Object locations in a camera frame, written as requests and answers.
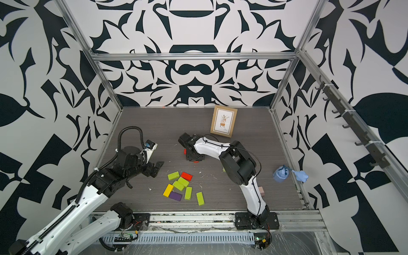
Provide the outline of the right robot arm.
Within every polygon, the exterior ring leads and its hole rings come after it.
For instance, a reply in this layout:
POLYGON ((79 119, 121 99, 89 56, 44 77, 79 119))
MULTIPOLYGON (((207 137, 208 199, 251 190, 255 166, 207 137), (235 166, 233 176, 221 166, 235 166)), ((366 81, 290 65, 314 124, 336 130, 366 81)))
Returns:
POLYGON ((261 164, 243 145, 234 141, 221 143, 202 135, 182 134, 178 142, 186 150, 187 160, 201 161, 206 156, 218 159, 229 179, 237 184, 246 200, 249 216, 258 224, 264 223, 269 216, 269 207, 263 200, 257 183, 261 164))

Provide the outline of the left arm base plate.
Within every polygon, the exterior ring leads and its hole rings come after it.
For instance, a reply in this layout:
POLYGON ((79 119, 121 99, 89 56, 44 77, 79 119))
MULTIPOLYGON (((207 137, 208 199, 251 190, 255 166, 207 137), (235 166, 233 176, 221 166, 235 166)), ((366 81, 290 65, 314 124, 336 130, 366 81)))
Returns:
POLYGON ((145 231, 150 224, 150 213, 135 213, 132 215, 130 231, 145 231))

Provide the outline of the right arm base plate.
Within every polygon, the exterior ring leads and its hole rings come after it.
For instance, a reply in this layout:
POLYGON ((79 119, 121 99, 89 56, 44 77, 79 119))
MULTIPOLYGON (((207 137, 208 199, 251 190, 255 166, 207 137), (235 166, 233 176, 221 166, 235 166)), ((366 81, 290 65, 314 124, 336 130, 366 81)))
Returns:
POLYGON ((277 214, 269 211, 261 219, 250 212, 236 212, 234 225, 238 230, 278 230, 280 227, 277 214))

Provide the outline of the lime block bottom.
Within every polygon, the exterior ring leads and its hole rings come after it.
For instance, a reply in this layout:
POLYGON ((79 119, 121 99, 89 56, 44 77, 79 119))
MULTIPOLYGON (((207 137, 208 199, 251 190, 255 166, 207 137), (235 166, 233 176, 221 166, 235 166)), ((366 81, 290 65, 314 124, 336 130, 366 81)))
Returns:
POLYGON ((205 204, 205 200, 204 200, 204 195, 202 192, 197 192, 196 193, 196 198, 197 198, 197 202, 199 206, 202 206, 205 204))

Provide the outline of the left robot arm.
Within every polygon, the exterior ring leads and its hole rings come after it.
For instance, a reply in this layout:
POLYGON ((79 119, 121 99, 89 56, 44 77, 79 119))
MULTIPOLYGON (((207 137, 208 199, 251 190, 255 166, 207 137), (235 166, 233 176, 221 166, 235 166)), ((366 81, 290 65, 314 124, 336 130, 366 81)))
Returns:
POLYGON ((126 131, 143 131, 129 126, 120 131, 115 156, 86 178, 74 202, 63 210, 44 229, 28 240, 17 240, 8 252, 11 255, 77 255, 110 231, 126 230, 133 225, 133 211, 124 203, 114 204, 102 217, 81 230, 77 228, 100 205, 118 190, 128 186, 139 174, 155 178, 163 162, 149 160, 157 148, 151 140, 141 139, 141 148, 122 148, 122 136, 126 131))

